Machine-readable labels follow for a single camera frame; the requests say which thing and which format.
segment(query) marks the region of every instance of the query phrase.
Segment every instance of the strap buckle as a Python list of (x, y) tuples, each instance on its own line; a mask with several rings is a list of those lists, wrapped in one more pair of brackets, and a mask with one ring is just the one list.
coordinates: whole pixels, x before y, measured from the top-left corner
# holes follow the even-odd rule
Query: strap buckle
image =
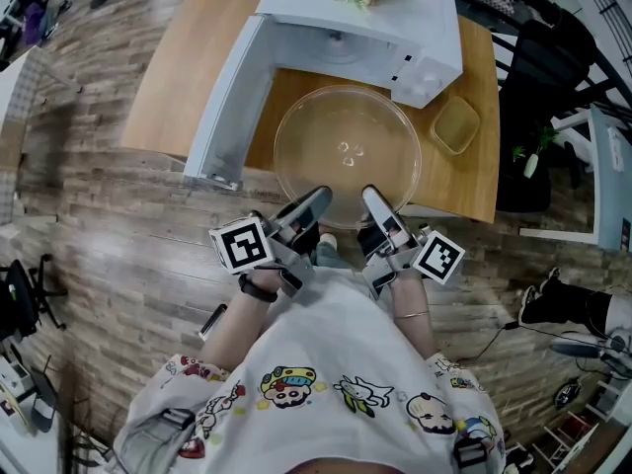
[(459, 472), (463, 474), (487, 472), (487, 449), (481, 439), (467, 437), (457, 442), (454, 445), (454, 458)]
[(178, 430), (185, 430), (196, 419), (196, 415), (189, 409), (167, 408), (158, 417), (158, 420)]

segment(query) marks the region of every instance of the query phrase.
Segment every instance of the potted plant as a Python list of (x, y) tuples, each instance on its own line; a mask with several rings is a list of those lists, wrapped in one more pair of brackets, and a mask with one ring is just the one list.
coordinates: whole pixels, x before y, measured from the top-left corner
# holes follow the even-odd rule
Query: potted plant
[(514, 146), (512, 148), (512, 158), (514, 163), (518, 158), (524, 158), (524, 148), (522, 146)]
[(529, 156), (529, 159), (526, 161), (526, 165), (524, 166), (523, 174), (526, 178), (531, 178), (531, 176), (535, 172), (535, 169), (537, 168), (537, 162), (539, 161), (540, 153), (544, 151), (549, 146), (549, 144), (556, 139), (558, 133), (559, 131), (552, 128), (551, 126), (544, 126), (543, 128), (540, 126), (538, 127), (537, 138), (539, 144), (537, 146), (537, 149), (535, 150), (535, 153)]

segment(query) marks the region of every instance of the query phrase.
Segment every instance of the microwave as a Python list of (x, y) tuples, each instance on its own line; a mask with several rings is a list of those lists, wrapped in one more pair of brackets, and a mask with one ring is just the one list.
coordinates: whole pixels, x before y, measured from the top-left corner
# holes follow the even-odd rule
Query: microwave
[(261, 0), (208, 98), (186, 176), (239, 189), (278, 68), (386, 88), (420, 109), (463, 71), (454, 0)]

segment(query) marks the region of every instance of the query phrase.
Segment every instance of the bracelet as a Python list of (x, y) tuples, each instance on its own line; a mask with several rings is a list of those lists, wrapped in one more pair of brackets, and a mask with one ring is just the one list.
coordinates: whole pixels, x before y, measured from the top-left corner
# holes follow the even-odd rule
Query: bracelet
[(250, 295), (257, 300), (261, 300), (262, 302), (272, 303), (277, 300), (276, 293), (270, 293), (269, 291), (260, 289), (256, 284), (250, 281), (245, 274), (241, 274), (239, 276), (239, 288), (242, 293), (246, 293), (247, 295)]
[(404, 314), (404, 316), (395, 316), (396, 320), (407, 320), (408, 318), (416, 318), (417, 316), (423, 316), (428, 314), (429, 311), (414, 312), (413, 314)]

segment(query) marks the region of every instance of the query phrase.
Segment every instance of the cartoon print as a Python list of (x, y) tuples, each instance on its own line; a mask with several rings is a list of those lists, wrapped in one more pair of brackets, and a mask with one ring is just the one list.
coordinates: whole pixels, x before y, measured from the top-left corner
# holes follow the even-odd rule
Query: cartoon print
[(450, 372), (451, 370), (458, 370), (458, 369), (463, 368), (458, 363), (454, 363), (453, 361), (450, 361), (445, 358), (439, 358), (437, 361), (434, 362), (434, 364), (438, 368), (440, 368), (443, 372)]
[[(199, 438), (199, 436), (202, 435), (204, 439), (209, 439), (213, 428), (217, 425), (218, 418), (232, 407), (235, 400), (245, 395), (246, 388), (237, 381), (230, 391), (230, 395), (215, 397), (214, 399), (209, 400), (206, 404), (206, 408), (196, 422), (194, 436), (185, 442), (178, 454), (183, 458), (204, 458), (204, 442), (201, 438)], [(211, 442), (218, 443), (217, 437), (215, 437)]]
[(178, 371), (178, 368), (176, 367), (176, 363), (173, 360), (169, 360), (169, 362), (165, 365), (165, 369), (171, 375), (176, 375), (176, 372)]
[(469, 379), (463, 379), (462, 377), (452, 377), (450, 379), (452, 388), (467, 388), (474, 389), (474, 384)]
[(486, 418), (479, 416), (467, 420), (456, 420), (454, 424), (460, 438), (480, 438), (488, 453), (494, 449), (494, 437), (498, 434), (494, 425)]
[(279, 409), (297, 407), (311, 394), (316, 371), (311, 367), (278, 366), (266, 374), (261, 382), (261, 391)]
[(352, 412), (360, 409), (371, 418), (375, 418), (375, 413), (368, 406), (388, 406), (390, 404), (388, 394), (394, 390), (392, 386), (375, 386), (357, 376), (355, 382), (352, 382), (345, 375), (338, 384), (334, 385), (334, 389), (342, 392), (345, 404)]
[(202, 366), (203, 362), (188, 356), (180, 356), (180, 365), (183, 367), (180, 371), (178, 371), (177, 364), (170, 360), (165, 368), (172, 375), (169, 379), (167, 379), (164, 383), (160, 385), (160, 388), (164, 388), (165, 385), (170, 382), (176, 375), (182, 373), (184, 375), (196, 375), (206, 380), (220, 380), (221, 378), (217, 374), (211, 374), (210, 369)]
[(454, 422), (448, 414), (447, 405), (433, 395), (424, 392), (413, 397), (408, 401), (406, 411), (428, 434), (454, 434)]
[(505, 458), (505, 441), (502, 438), (498, 439), (498, 452), (501, 454), (501, 458)]

